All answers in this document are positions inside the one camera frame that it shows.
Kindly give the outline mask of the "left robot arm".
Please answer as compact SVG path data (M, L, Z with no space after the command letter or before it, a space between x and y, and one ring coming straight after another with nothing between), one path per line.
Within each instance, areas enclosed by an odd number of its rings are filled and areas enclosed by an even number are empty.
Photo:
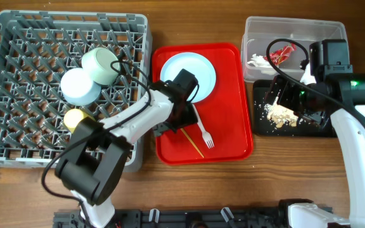
M55 175L77 200L80 216L89 227L106 227L115 215L110 196L116 188L131 146L146 132L164 132L195 124L189 96L198 81L158 81L143 98L121 113L100 120L86 117L76 126L61 154Z

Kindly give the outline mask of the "wooden chopstick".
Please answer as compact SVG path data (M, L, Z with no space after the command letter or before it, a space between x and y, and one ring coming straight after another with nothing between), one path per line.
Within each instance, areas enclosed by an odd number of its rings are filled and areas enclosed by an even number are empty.
M195 150L199 153L199 155L202 158L205 158L204 155L203 155L203 153L198 148L198 146L194 143L194 141L192 140L192 138L190 138L190 136L188 135L188 133L184 129L181 129L181 132L184 134L184 136L187 138L187 140L191 143L191 145L195 148Z

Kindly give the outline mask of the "yellow plastic cup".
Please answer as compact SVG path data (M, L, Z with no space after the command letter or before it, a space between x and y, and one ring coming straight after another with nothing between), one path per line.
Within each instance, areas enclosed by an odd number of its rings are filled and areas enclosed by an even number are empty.
M80 109L71 109L66 112L63 118L63 124L70 131L70 133L73 133L79 122L87 117L94 119L92 116Z

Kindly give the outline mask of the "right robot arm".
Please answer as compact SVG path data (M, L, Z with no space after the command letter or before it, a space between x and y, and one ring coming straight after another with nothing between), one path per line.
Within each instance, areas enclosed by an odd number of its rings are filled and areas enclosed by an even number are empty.
M307 120L313 119L313 113L325 112L340 142L347 174L348 218L314 203L291 203L285 207L288 226L365 227L365 74L332 73L309 85L277 75L266 101L277 102Z

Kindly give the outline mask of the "small light blue saucer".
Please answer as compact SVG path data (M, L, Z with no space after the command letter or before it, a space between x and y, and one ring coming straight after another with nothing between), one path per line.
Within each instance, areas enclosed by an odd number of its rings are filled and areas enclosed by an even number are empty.
M60 87L65 100L75 106L95 102L101 92L101 86L95 83L83 68L67 71L61 78Z

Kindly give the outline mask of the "light green bowl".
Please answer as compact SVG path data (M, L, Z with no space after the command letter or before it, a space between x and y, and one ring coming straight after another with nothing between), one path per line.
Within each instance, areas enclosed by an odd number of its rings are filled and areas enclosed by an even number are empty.
M94 48L84 54L81 65L93 81L104 86L114 83L120 71L118 58L103 47Z

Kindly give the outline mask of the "red snack wrapper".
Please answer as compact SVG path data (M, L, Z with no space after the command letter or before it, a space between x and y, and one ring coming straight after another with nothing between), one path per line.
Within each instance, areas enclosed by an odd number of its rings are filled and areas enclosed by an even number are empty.
M269 54L271 61L278 67L281 63L288 60L292 52L296 51L296 45L287 44L286 46L278 49Z

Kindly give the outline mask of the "large light blue plate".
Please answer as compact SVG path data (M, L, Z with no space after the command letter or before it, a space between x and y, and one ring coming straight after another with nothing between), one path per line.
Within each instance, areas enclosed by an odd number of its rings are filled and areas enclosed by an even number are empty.
M161 69L160 80L174 80L182 69L192 73L198 80L199 91L193 103L204 100L212 93L216 83L215 68L206 57L197 53L179 53L169 58Z

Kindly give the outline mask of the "white plastic fork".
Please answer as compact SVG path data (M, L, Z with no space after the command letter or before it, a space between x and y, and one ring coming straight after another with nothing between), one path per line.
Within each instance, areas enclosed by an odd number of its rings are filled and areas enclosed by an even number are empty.
M200 130L201 130L201 132L202 132L202 138L203 138L203 140L204 140L204 142L205 142L205 144L207 145L207 147L209 148L209 149L211 149L211 148L213 148L214 147L214 141L213 141L213 139L212 139L212 136L211 136L211 134L205 129L205 127L204 127L204 125L203 125L203 123L202 123L202 120L201 120L201 118L200 118L200 116L199 116L199 113L198 113L198 111L197 111L197 109L196 109L196 106L195 105L192 105L192 107L193 107L193 110L194 110L194 112L195 112L195 115L196 115L196 117L197 117L197 125L199 126L199 128L200 128Z

